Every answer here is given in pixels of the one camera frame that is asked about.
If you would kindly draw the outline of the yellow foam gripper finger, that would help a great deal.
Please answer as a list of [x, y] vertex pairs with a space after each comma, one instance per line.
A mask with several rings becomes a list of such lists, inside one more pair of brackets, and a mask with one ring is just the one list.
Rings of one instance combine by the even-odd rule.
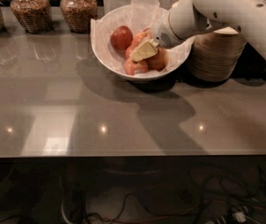
[[140, 62], [155, 56], [158, 53], [159, 43], [154, 38], [144, 38], [139, 43], [132, 43], [130, 58], [134, 62]]

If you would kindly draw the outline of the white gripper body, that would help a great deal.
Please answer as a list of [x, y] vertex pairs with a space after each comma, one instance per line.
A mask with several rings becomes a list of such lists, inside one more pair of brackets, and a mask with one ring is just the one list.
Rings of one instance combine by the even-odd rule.
[[174, 11], [168, 11], [153, 23], [151, 33], [160, 47], [172, 49], [184, 42], [180, 37], [182, 28], [182, 15]]

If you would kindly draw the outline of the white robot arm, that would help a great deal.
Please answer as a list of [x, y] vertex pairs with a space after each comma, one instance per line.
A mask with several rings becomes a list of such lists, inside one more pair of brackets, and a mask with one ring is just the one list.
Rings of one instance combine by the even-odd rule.
[[133, 49], [139, 62], [195, 35], [230, 27], [266, 60], [266, 4], [261, 0], [183, 0], [150, 26], [151, 37]]

